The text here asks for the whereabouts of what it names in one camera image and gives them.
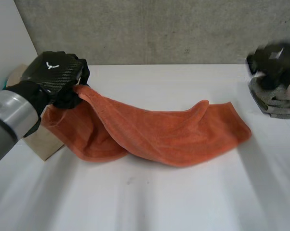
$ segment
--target white logo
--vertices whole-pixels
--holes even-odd
[[[279,52],[272,52],[272,53],[270,54],[269,59],[279,59],[279,58],[280,58],[280,55],[281,55],[282,52],[283,52],[283,50],[284,50],[284,47],[283,47]]]
[[[46,65],[47,65],[47,67],[48,67],[49,70],[50,69],[53,69],[53,68],[59,67],[59,65],[56,65],[56,66],[49,65],[49,62],[47,62]]]

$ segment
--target white wall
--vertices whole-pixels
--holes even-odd
[[[14,1],[0,0],[0,89],[19,64],[30,64],[36,56]]]

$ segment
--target gray robot arm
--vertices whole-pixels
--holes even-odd
[[[89,74],[86,60],[47,51],[29,65],[20,83],[0,91],[0,160],[22,137],[38,129],[48,104],[77,106],[81,99],[72,87],[86,84]]]

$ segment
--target white table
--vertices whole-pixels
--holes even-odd
[[[244,65],[91,66],[89,85],[150,110],[231,101],[253,137],[193,167],[128,155],[47,162],[21,141],[0,162],[0,231],[290,231],[290,121],[253,101]]]

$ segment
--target gray cloth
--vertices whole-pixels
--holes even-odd
[[[290,99],[284,86],[274,90],[263,90],[254,77],[249,83],[249,89],[254,100],[264,114],[274,118],[290,119]]]

